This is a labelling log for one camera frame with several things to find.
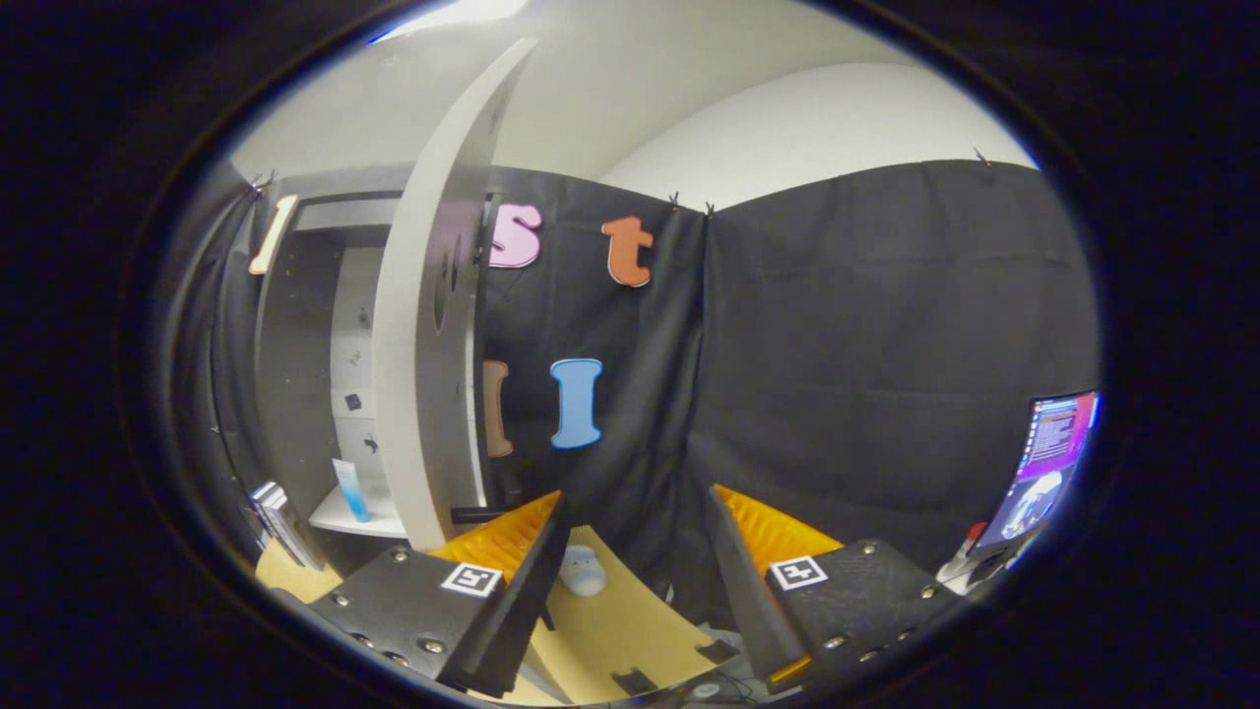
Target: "computer monitor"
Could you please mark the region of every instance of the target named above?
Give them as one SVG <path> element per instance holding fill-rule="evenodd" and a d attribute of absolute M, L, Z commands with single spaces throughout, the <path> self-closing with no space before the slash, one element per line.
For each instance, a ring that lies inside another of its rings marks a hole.
<path fill-rule="evenodd" d="M 1097 403 L 1096 392 L 1033 400 L 1014 480 L 976 549 L 1022 538 L 1046 521 L 1081 461 Z"/>

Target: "orange pad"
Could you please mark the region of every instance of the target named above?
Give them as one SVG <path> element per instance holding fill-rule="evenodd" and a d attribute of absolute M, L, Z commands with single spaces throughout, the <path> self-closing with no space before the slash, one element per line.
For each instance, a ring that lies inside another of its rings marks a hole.
<path fill-rule="evenodd" d="M 447 562 L 499 569 L 503 572 L 504 583 L 510 584 L 529 548 L 534 545 L 543 531 L 543 525 L 556 510 L 557 501 L 559 501 L 558 490 L 495 518 L 470 533 L 461 534 L 428 554 Z"/>
<path fill-rule="evenodd" d="M 764 579 L 770 564 L 798 557 L 816 557 L 840 549 L 839 542 L 814 528 L 784 515 L 779 510 L 740 495 L 733 490 L 713 485 L 718 497 L 726 504 L 735 525 L 740 529 L 743 545 L 752 555 L 757 574 Z"/>

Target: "black curtain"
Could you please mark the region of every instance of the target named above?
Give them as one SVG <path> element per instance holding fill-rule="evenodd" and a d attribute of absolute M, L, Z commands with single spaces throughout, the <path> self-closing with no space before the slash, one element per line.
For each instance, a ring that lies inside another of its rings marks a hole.
<path fill-rule="evenodd" d="M 527 499 L 564 490 L 575 525 L 591 525 L 645 583 L 664 594 L 670 549 L 685 529 L 680 466 L 701 346 L 704 217 L 576 178 L 496 167 L 491 190 L 532 204 L 542 251 L 523 268 L 488 268 L 485 359 L 508 365 L 501 406 L 514 452 L 491 471 Z M 654 234 L 639 263 L 651 280 L 609 275 L 601 224 L 639 217 Z M 559 393 L 551 366 L 595 359 L 595 424 L 602 436 L 557 450 Z"/>
<path fill-rule="evenodd" d="M 261 195 L 228 162 L 209 167 L 176 223 L 151 306 L 151 402 L 173 424 L 174 475 L 189 500 L 218 521 L 233 552 L 257 560 L 261 526 L 247 486 L 253 457 L 253 311 L 258 276 L 247 272 Z"/>
<path fill-rule="evenodd" d="M 496 169 L 543 213 L 542 252 L 490 268 L 486 350 L 509 366 L 529 496 L 563 489 L 692 620 L 723 599 L 702 495 L 712 482 L 927 570 L 988 520 L 1029 400 L 1099 385 L 1080 225 L 1038 170 L 893 165 L 786 189 L 712 218 L 575 178 Z M 604 222 L 638 215 L 651 281 L 607 273 Z M 558 451 L 552 363 L 593 358 L 602 438 Z"/>
<path fill-rule="evenodd" d="M 1004 494 L 1029 400 L 1099 385 L 1077 233 L 1042 173 L 978 160 L 718 212 L 687 474 L 935 570 Z"/>

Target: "book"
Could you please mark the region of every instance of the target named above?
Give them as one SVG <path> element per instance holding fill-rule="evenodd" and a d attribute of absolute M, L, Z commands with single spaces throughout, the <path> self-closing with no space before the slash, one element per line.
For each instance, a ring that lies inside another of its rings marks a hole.
<path fill-rule="evenodd" d="M 258 490 L 253 491 L 253 495 L 249 496 L 249 506 L 253 508 L 253 513 L 258 518 L 258 521 L 262 524 L 262 528 L 267 530 L 267 535 L 270 535 L 271 539 L 276 540 L 276 544 L 278 544 L 281 549 L 284 549 L 285 553 L 289 554 L 289 557 L 294 560 L 295 564 L 301 564 L 301 560 L 297 559 L 297 554 L 295 554 L 294 550 L 290 549 L 289 545 L 285 543 L 284 538 L 280 536 L 280 530 L 276 529 L 276 525 L 271 521 L 271 516 L 267 515 L 262 505 L 263 501 L 268 496 L 275 495 L 277 490 L 278 487 L 276 486 L 275 482 L 263 484 L 261 487 L 258 487 Z"/>
<path fill-rule="evenodd" d="M 311 543 L 305 524 L 297 518 L 297 511 L 289 502 L 285 491 L 277 489 L 276 492 L 267 496 L 262 506 L 266 515 L 271 519 L 271 524 L 280 533 L 281 540 L 292 552 L 294 557 L 297 558 L 297 563 L 310 569 L 323 569 L 324 555 Z"/>
<path fill-rule="evenodd" d="M 282 487 L 268 482 L 251 495 L 251 502 L 267 534 L 281 545 L 295 563 L 316 570 L 324 568 L 324 555 L 311 540 L 306 525 L 290 505 Z"/>

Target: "white ceiling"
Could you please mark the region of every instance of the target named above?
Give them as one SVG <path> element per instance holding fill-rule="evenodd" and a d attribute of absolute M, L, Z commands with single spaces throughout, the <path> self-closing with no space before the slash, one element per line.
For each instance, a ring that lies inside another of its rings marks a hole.
<path fill-rule="evenodd" d="M 529 0 L 514 18 L 363 47 L 296 87 L 233 154 L 247 178 L 413 159 L 447 106 L 522 37 L 541 39 L 495 164 L 597 179 L 722 98 L 803 69 L 917 64 L 789 0 Z"/>

